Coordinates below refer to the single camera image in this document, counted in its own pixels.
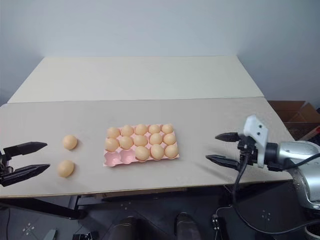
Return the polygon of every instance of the pink egg carton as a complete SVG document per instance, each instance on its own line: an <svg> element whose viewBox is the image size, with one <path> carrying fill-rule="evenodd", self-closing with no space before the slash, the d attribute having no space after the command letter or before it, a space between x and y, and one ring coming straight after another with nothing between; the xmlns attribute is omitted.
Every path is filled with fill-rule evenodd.
<svg viewBox="0 0 320 240"><path fill-rule="evenodd" d="M164 135L166 135L164 132L160 131L159 132L160 135L162 136L162 139L164 138ZM145 146L147 149L149 149L149 152L150 152L150 148L152 147L152 145L149 143L149 138L152 134L150 132L147 132L144 136L146 136L147 138L147 145ZM134 139L134 137L136 136L135 133L133 133L130 137L132 139ZM122 138L122 136L118 136L116 139L120 140ZM165 144L164 142L162 142L161 144L161 147L163 147L164 149L168 146L167 144ZM120 164L131 164L131 163L134 163L134 162L140 162L140 163L144 163L146 161L149 161L149 160L154 160L154 161L159 161L161 159L154 159L152 158L152 156L150 155L150 157L146 160L146 161L139 161L138 159L136 159L136 153L135 153L135 150L136 150L137 146L135 144L132 145L132 147L128 150L125 150L125 149L122 149L121 147L118 147L115 152L110 152L110 151L107 151L107 150L104 150L104 158L105 158L105 161L103 163L103 166L104 167L114 167L116 165L120 165ZM177 154L177 156L175 156L174 158L169 158L167 157L166 155L163 155L162 159L177 159L179 158L179 153Z"/></svg>

